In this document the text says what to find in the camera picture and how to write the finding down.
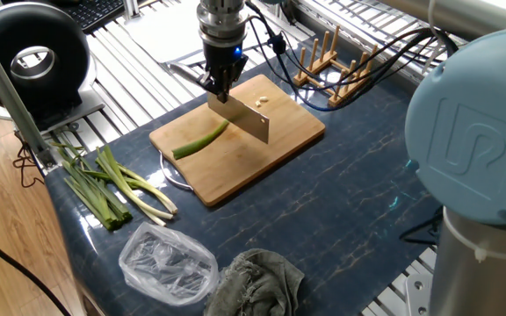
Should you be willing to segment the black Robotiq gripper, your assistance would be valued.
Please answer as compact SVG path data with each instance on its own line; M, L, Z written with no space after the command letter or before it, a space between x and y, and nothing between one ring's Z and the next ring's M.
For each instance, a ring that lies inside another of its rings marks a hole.
M241 76L249 57L243 53L242 44L217 47L204 42L203 53L206 72L199 76L198 85L215 96L218 95L218 100L225 104L233 83Z

